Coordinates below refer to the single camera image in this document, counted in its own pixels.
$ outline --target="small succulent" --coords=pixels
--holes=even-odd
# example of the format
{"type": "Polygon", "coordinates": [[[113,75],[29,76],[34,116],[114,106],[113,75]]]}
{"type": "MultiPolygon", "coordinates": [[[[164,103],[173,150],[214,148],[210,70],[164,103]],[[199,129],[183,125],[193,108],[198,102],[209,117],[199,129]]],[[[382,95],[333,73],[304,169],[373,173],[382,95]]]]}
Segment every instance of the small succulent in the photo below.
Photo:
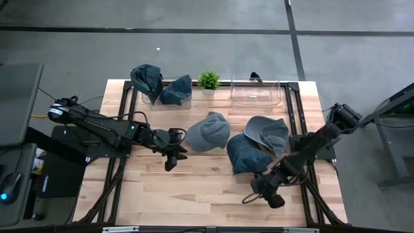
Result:
{"type": "Polygon", "coordinates": [[[209,90],[216,90],[220,87],[219,82],[220,75],[214,71],[202,72],[199,79],[199,86],[209,90]]]}

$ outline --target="denim cap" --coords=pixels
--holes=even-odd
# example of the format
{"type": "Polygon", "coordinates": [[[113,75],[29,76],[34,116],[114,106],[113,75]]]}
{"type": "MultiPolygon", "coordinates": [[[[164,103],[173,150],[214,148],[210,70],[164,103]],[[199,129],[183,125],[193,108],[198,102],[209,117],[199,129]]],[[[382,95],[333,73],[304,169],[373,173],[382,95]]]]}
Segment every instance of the denim cap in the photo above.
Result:
{"type": "Polygon", "coordinates": [[[244,133],[277,157],[282,156],[289,139],[289,129],[283,119],[274,120],[265,116],[253,116],[247,122],[244,133]]]}
{"type": "Polygon", "coordinates": [[[207,117],[187,130],[187,141],[193,151],[205,152],[216,147],[224,149],[230,137],[230,124],[220,113],[207,117]]]}
{"type": "Polygon", "coordinates": [[[244,134],[236,135],[228,141],[227,154],[233,165],[233,174],[255,173],[272,162],[272,158],[244,134]]]}
{"type": "Polygon", "coordinates": [[[162,92],[161,69],[153,65],[140,65],[131,71],[134,88],[147,95],[152,104],[162,92]]]}
{"type": "Polygon", "coordinates": [[[191,96],[191,85],[191,78],[188,74],[171,82],[161,92],[161,103],[181,105],[181,100],[185,100],[191,96]]]}

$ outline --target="potted plant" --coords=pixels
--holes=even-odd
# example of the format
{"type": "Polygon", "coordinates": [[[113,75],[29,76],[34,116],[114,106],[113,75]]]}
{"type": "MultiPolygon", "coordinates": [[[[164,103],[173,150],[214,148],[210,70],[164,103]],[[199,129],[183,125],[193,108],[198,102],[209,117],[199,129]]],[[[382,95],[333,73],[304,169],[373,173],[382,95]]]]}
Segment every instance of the potted plant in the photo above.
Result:
{"type": "Polygon", "coordinates": [[[215,90],[220,86],[220,75],[214,71],[202,72],[199,79],[199,86],[204,87],[203,94],[214,94],[215,90]]]}

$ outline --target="computer mouse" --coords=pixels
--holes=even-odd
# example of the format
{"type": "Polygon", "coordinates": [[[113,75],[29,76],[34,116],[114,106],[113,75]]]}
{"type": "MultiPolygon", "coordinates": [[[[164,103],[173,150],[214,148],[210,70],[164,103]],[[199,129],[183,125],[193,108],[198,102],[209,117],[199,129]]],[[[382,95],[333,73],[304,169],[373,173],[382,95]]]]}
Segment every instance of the computer mouse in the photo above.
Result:
{"type": "Polygon", "coordinates": [[[12,204],[19,195],[19,184],[21,174],[12,172],[6,175],[0,184],[0,203],[12,204]]]}

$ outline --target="cap brim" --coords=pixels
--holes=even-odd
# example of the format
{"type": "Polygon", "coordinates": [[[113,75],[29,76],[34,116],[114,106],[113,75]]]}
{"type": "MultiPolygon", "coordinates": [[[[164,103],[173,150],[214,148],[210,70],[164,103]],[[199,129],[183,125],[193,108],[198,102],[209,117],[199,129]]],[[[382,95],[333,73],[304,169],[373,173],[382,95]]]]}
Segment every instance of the cap brim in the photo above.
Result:
{"type": "Polygon", "coordinates": [[[244,130],[246,137],[252,139],[253,141],[263,145],[264,147],[269,148],[265,142],[261,140],[260,131],[263,127],[275,123],[278,120],[274,120],[265,116],[253,116],[248,122],[244,130]]]}
{"type": "Polygon", "coordinates": [[[204,121],[205,120],[202,120],[196,123],[194,126],[187,130],[187,141],[193,151],[206,152],[216,148],[216,146],[211,145],[201,136],[200,128],[203,125],[204,121]]]}

